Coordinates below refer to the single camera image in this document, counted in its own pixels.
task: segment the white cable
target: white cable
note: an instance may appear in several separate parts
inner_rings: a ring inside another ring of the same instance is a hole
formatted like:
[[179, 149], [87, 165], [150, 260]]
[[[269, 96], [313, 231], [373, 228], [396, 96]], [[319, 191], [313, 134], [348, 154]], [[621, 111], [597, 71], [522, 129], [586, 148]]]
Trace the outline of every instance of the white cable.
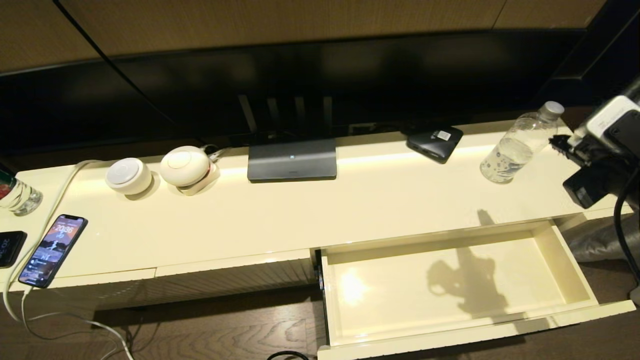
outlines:
[[[22, 309], [22, 323], [24, 324], [24, 327], [27, 329], [27, 331], [29, 331], [33, 336], [36, 336], [37, 338], [43, 339], [43, 340], [55, 340], [55, 339], [59, 339], [59, 338], [63, 338], [65, 336], [69, 336], [69, 335], [74, 335], [74, 334], [79, 334], [81, 332], [85, 332], [85, 331], [79, 331], [79, 332], [72, 332], [70, 334], [65, 334], [65, 335], [61, 335], [61, 336], [57, 336], [55, 338], [46, 338], [44, 336], [38, 335], [35, 332], [33, 332], [33, 330], [31, 330], [31, 328], [29, 327], [29, 322], [33, 321], [33, 320], [37, 320], [37, 319], [42, 319], [42, 318], [46, 318], [48, 316], [54, 316], [54, 315], [60, 315], [60, 316], [71, 316], [73, 318], [77, 318], [82, 320], [83, 322], [86, 322], [88, 324], [91, 325], [95, 325], [98, 327], [102, 327], [103, 329], [115, 334], [115, 336], [118, 337], [118, 339], [120, 339], [120, 342], [122, 343], [122, 347], [124, 348], [125, 353], [127, 354], [127, 357], [129, 358], [129, 360], [135, 360], [133, 358], [133, 355], [131, 355], [131, 351], [129, 351], [129, 347], [127, 346], [127, 342], [124, 340], [124, 338], [122, 337], [122, 335], [120, 335], [119, 332], [115, 331], [112, 327], [109, 327], [107, 325], [104, 325], [103, 323], [99, 323], [99, 322], [94, 322], [91, 320], [87, 320], [85, 318], [83, 318], [82, 316], [76, 315], [76, 314], [72, 314], [72, 313], [50, 313], [50, 314], [44, 314], [44, 315], [40, 315], [40, 316], [36, 316], [30, 319], [27, 319], [27, 315], [24, 312], [24, 301], [25, 299], [27, 299], [27, 295], [29, 295], [29, 293], [31, 292], [31, 289], [33, 289], [33, 287], [28, 288], [23, 296], [22, 296], [22, 301], [20, 302], [20, 308]], [[107, 336], [107, 338], [109, 338], [109, 340], [114, 341], [110, 336]], [[115, 350], [117, 350], [118, 347], [116, 346], [113, 350], [109, 351], [105, 356], [103, 356], [100, 360], [104, 360], [105, 358], [107, 358], [109, 355], [113, 354], [113, 352]]]
[[51, 221], [51, 217], [53, 217], [54, 212], [58, 208], [58, 205], [60, 204], [60, 200], [62, 200], [62, 197], [65, 194], [65, 191], [67, 190], [67, 188], [69, 187], [69, 184], [71, 183], [71, 180], [73, 180], [73, 178], [77, 174], [77, 172], [80, 171], [80, 169], [82, 169], [85, 165], [90, 164], [90, 163], [95, 163], [95, 162], [98, 162], [98, 160], [85, 160], [85, 161], [79, 162], [78, 164], [76, 164], [74, 166], [74, 168], [69, 173], [69, 175], [67, 177], [67, 180], [60, 186], [60, 189], [58, 190], [58, 194], [56, 196], [56, 200], [53, 202], [53, 204], [51, 204], [51, 208], [49, 210], [49, 214], [45, 218], [44, 223], [42, 224], [42, 228], [41, 228], [40, 232], [38, 233], [38, 236], [36, 236], [36, 238], [35, 238], [35, 242], [29, 248], [29, 250], [27, 250], [24, 253], [24, 255], [20, 258], [20, 260], [18, 260], [18, 262], [16, 262], [16, 264], [13, 266], [13, 268], [10, 271], [8, 271], [7, 277], [4, 280], [4, 288], [3, 288], [3, 292], [2, 292], [2, 300], [4, 301], [4, 307], [6, 308], [6, 311], [17, 322], [20, 321], [20, 318], [13, 312], [13, 309], [11, 308], [11, 304], [9, 304], [9, 287], [11, 286], [11, 283], [15, 280], [15, 272], [16, 272], [16, 270], [22, 268], [22, 262], [28, 256], [31, 255], [31, 253], [35, 250], [36, 246], [38, 246], [38, 244], [40, 243], [40, 240], [42, 239], [42, 236], [44, 235], [44, 232], [47, 230], [47, 226], [49, 225], [49, 221]]

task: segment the black portable hard drive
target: black portable hard drive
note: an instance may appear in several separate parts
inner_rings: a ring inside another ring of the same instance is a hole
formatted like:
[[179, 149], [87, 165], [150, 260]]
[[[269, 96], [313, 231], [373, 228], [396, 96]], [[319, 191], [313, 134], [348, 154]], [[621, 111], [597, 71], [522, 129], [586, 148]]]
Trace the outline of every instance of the black portable hard drive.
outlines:
[[445, 127], [427, 133], [411, 135], [406, 139], [409, 149], [415, 150], [441, 164], [444, 164], [458, 146], [462, 130]]
[[26, 238], [24, 231], [0, 233], [0, 268], [8, 268], [15, 263]]

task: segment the drawer front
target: drawer front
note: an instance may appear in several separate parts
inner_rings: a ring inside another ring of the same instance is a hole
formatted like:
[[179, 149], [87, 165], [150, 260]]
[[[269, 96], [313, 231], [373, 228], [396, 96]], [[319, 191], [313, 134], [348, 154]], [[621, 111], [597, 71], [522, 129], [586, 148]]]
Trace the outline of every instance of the drawer front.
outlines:
[[329, 248], [321, 266], [329, 345], [320, 360], [513, 336], [635, 309], [631, 301], [598, 304], [548, 221]]

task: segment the smartphone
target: smartphone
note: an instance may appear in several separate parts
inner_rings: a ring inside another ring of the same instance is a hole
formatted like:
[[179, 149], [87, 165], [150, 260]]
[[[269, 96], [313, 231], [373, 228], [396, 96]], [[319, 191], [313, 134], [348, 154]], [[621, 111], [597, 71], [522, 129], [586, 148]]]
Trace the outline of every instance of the smartphone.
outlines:
[[462, 139], [462, 130], [445, 127], [427, 133], [411, 135], [406, 140], [409, 149], [415, 150], [441, 164], [447, 162]]
[[18, 281], [36, 288], [48, 287], [86, 225], [85, 218], [58, 216], [24, 265]]

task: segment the label sticker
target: label sticker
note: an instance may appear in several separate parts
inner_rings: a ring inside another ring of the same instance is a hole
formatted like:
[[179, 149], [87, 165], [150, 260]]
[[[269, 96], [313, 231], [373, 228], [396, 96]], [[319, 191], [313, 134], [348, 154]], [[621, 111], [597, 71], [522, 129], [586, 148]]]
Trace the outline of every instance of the label sticker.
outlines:
[[451, 134], [449, 134], [446, 131], [442, 131], [440, 130], [440, 132], [437, 135], [439, 138], [443, 139], [444, 141], [448, 141], [448, 139], [451, 137]]

